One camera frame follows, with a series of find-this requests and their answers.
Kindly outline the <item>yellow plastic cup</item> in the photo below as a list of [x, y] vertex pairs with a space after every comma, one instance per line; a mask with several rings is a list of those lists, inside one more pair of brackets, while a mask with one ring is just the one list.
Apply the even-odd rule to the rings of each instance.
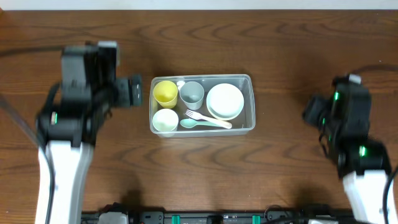
[[163, 108], [172, 109], [178, 100], [177, 85], [168, 80], [161, 81], [155, 85], [153, 96]]

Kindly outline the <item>white plastic cup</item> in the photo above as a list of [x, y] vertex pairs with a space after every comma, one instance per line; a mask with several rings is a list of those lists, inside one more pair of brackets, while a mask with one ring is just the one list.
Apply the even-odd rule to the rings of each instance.
[[152, 125], [160, 132], [176, 131], [178, 124], [178, 114], [171, 109], [158, 110], [152, 118]]

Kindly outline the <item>grey plastic cup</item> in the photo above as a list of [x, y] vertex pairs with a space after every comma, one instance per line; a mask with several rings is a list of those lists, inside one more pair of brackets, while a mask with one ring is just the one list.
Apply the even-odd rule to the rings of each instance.
[[186, 82], [180, 88], [180, 97], [190, 110], [198, 110], [203, 104], [205, 91], [198, 82]]

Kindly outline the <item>pale green plastic spoon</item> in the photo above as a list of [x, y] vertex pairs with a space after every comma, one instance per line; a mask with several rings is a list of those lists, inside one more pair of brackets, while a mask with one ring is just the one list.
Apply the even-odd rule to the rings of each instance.
[[217, 125], [215, 123], [209, 122], [209, 121], [197, 121], [194, 119], [182, 119], [180, 121], [180, 125], [184, 128], [194, 128], [195, 126], [211, 126], [211, 127], [217, 127], [220, 128], [220, 125]]

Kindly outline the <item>white plastic fork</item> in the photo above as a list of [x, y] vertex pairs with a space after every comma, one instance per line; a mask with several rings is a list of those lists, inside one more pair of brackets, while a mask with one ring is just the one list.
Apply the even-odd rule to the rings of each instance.
[[202, 119], [202, 120], [211, 122], [213, 124], [217, 124], [218, 126], [221, 126], [223, 128], [226, 128], [226, 129], [231, 129], [232, 128], [232, 124], [227, 122], [227, 121], [222, 121], [222, 120], [219, 120], [219, 119], [216, 119], [216, 118], [203, 116], [202, 114], [200, 114], [198, 112], [195, 112], [195, 111], [192, 111], [192, 110], [186, 110], [185, 114], [188, 117], [190, 117], [192, 119], [195, 119], [195, 120]]

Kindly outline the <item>white plastic bowl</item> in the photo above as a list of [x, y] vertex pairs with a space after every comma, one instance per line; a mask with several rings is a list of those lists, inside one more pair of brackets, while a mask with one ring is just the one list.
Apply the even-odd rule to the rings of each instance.
[[221, 83], [214, 86], [207, 94], [206, 106], [244, 106], [244, 97], [242, 92], [234, 85]]

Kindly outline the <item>light blue plastic bowl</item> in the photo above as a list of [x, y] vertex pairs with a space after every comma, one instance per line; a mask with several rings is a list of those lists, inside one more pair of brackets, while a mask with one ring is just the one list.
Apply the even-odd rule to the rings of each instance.
[[208, 105], [207, 109], [209, 111], [209, 113], [220, 120], [231, 120], [231, 119], [235, 119], [238, 115], [240, 115], [240, 113], [242, 112], [244, 106], [239, 105], [232, 105], [232, 106], [216, 106], [216, 105]]

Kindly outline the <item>yellow plastic bowl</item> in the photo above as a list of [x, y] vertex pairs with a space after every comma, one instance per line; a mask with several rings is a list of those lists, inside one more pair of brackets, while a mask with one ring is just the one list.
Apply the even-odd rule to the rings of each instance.
[[239, 113], [232, 114], [232, 115], [222, 115], [222, 114], [218, 114], [218, 113], [213, 113], [211, 111], [210, 111], [210, 114], [214, 118], [219, 119], [219, 120], [223, 120], [223, 121], [229, 121], [229, 120], [235, 119], [235, 118], [237, 118], [239, 116]]

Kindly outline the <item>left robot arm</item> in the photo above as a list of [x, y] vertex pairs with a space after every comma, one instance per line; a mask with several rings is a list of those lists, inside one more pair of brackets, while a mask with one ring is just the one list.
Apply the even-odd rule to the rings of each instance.
[[66, 46], [62, 80], [36, 116], [39, 197], [36, 223], [80, 223], [97, 133], [113, 108], [140, 106], [142, 78], [116, 77], [115, 41]]

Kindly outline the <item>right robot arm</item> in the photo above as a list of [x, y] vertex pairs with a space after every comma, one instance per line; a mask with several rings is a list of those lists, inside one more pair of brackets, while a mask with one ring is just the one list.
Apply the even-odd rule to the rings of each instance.
[[393, 169], [382, 142], [369, 136], [371, 94], [361, 77], [332, 81], [334, 93], [313, 95], [303, 120], [318, 129], [325, 156], [336, 166], [356, 221], [397, 223]]

